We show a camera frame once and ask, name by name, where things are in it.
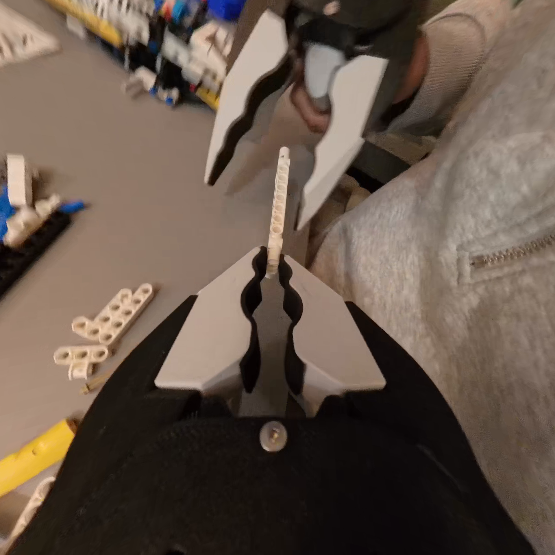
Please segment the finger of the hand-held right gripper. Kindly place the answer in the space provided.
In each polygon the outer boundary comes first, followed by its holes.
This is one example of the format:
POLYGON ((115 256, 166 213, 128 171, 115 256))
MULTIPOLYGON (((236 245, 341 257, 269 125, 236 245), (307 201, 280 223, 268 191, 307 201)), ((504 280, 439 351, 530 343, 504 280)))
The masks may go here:
POLYGON ((206 159, 205 184, 216 184, 252 128, 261 104, 288 82, 290 74, 286 22, 266 10, 223 83, 206 159))
POLYGON ((329 126, 314 151, 314 167, 302 190, 295 230, 310 222, 360 151, 387 65, 386 59, 361 55, 335 72, 329 88, 329 126))

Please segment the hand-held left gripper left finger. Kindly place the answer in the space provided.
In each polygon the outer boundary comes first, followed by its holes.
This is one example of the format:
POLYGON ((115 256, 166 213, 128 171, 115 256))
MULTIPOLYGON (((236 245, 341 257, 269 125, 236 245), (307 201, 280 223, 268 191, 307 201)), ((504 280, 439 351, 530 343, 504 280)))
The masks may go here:
POLYGON ((234 417, 260 375, 254 312, 262 301, 267 248, 251 249, 202 288, 154 380, 160 395, 218 401, 234 417))

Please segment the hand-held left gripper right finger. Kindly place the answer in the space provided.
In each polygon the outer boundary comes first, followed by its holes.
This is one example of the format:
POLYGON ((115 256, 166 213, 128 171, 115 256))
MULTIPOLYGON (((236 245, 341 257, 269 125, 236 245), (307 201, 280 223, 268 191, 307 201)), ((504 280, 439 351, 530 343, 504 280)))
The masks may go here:
POLYGON ((328 397, 383 390, 385 377, 343 298, 288 255, 280 284, 291 321, 285 376, 305 416, 315 417, 328 397))

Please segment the person's right forearm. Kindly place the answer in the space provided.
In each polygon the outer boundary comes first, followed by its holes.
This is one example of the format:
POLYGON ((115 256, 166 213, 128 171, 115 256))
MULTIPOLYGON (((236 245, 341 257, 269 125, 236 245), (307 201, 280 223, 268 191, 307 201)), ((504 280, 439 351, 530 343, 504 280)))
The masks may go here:
POLYGON ((423 28, 428 47, 425 76, 387 127, 388 132, 438 135, 461 100, 482 59, 483 27, 469 14, 452 12, 423 28))

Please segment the partly built lego model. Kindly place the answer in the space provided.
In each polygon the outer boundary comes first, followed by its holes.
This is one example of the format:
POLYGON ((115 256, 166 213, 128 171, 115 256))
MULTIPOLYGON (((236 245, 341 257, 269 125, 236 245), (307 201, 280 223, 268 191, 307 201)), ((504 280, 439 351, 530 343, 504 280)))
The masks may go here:
POLYGON ((74 33, 94 39, 128 73, 122 90, 174 107, 197 98, 214 112, 234 31, 208 1, 47 1, 74 33))

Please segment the wide white angled lego beam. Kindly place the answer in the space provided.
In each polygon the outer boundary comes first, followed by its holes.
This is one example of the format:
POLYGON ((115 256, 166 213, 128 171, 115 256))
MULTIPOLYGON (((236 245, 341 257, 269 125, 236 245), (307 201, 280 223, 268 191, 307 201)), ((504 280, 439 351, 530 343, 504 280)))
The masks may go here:
POLYGON ((72 322, 72 331, 94 343, 112 345, 128 331, 152 300, 154 293, 154 287, 150 283, 140 285, 135 291, 123 288, 93 319, 76 317, 72 322))

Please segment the long black lego beam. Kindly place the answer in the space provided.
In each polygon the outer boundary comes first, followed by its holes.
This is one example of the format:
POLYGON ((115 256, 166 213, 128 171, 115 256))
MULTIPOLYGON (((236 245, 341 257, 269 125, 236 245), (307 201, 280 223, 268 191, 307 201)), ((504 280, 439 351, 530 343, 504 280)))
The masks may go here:
POLYGON ((21 246, 1 246, 1 298, 70 226, 69 214, 55 211, 21 246))

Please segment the yellow lego panel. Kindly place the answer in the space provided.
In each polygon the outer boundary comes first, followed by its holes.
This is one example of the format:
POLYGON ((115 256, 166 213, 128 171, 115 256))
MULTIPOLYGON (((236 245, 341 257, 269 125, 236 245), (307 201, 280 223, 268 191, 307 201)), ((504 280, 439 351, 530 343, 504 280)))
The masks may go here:
POLYGON ((17 489, 45 469, 62 461, 79 426, 77 419, 64 419, 44 434, 1 460, 1 497, 17 489))

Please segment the pile of small lego parts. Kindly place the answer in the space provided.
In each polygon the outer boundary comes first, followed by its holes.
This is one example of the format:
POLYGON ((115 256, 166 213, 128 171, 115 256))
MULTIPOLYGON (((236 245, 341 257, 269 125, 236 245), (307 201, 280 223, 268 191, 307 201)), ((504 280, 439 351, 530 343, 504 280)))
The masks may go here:
POLYGON ((36 172, 33 178, 31 206, 17 208, 10 204, 7 188, 6 157, 1 161, 1 244, 21 246, 55 211, 73 215, 86 208, 82 200, 64 200, 57 193, 50 193, 40 171, 28 161, 36 172))

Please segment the white lego block with pins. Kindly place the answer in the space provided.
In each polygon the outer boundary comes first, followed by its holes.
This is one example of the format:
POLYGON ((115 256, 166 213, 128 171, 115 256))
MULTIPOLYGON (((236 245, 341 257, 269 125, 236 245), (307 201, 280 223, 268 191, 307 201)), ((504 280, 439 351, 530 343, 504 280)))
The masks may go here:
POLYGON ((17 208, 31 206, 35 171, 21 154, 7 154, 7 188, 10 204, 17 208))

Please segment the person's right hand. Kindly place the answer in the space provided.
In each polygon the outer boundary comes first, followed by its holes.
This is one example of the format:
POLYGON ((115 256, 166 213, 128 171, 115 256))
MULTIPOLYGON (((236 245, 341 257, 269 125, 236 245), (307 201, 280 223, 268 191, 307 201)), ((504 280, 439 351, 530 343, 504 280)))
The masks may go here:
POLYGON ((303 80, 296 81, 291 88, 290 101, 311 132, 323 134, 327 131, 331 112, 317 107, 303 80))

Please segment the zebra striped sticker sheet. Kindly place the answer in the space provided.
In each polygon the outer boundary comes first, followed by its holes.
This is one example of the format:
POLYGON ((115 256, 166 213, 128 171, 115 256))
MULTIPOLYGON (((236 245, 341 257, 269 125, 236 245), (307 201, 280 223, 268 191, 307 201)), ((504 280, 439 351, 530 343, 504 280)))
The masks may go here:
POLYGON ((55 36, 1 3, 1 68, 60 50, 55 36))

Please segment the long white lego beam frame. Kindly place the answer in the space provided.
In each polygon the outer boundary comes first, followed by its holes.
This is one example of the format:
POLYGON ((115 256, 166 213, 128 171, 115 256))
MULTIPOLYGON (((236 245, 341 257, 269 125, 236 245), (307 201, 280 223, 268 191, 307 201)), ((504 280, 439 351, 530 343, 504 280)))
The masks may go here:
POLYGON ((39 482, 33 494, 31 495, 27 505, 18 517, 5 545, 7 550, 14 541, 25 531, 34 516, 36 515, 38 509, 44 503, 45 498, 48 496, 54 482, 56 481, 56 476, 49 476, 39 482))

